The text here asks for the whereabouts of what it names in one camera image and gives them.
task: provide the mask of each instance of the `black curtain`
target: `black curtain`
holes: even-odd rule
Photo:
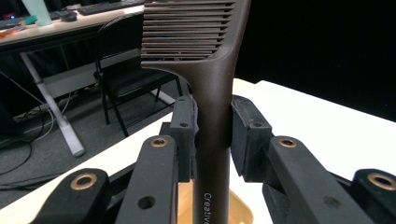
[[[236,74],[396,121],[392,1],[252,0]]]

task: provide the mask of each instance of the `comb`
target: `comb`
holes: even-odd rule
[[[228,223],[233,75],[249,0],[146,0],[141,65],[183,77],[198,107],[193,223]]]

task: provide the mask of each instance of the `table surface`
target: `table surface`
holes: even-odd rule
[[[352,179],[359,169],[376,168],[396,175],[394,145],[396,123],[333,104],[282,86],[261,81],[251,84],[235,79],[233,93],[252,100],[273,126],[274,135],[301,140],[330,172]],[[108,175],[136,161],[142,143],[158,134],[162,122],[172,115],[120,141],[88,161],[0,210],[1,223],[28,223],[40,206],[70,173],[82,168],[99,168]],[[262,185],[245,183],[231,164],[230,189],[245,202],[254,223],[271,223],[262,197]]]
[[[142,13],[143,9],[144,6],[127,7],[90,16],[83,16],[77,12],[77,21],[55,20],[47,26],[28,25],[25,30],[0,38],[0,56],[43,49],[94,36],[106,22],[123,15]]]

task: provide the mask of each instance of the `chair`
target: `chair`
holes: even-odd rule
[[[166,104],[166,106],[128,125],[124,123],[118,105],[156,89],[155,102],[157,102],[161,85],[173,80],[177,84],[178,94],[180,96],[183,94],[178,76],[164,71],[141,68],[139,54],[142,33],[143,15],[124,16],[105,24],[99,30],[93,44],[96,65],[96,71],[93,75],[102,88],[102,103],[106,124],[110,123],[107,110],[113,108],[125,137],[129,135],[126,130],[128,127],[172,104]],[[127,52],[131,53],[133,50],[138,52],[137,56],[110,66],[103,66],[103,59],[120,56]],[[107,106],[106,98],[108,98],[110,106]]]

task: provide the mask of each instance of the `comb teeth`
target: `comb teeth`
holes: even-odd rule
[[[226,36],[235,0],[146,0],[141,57],[200,60]]]

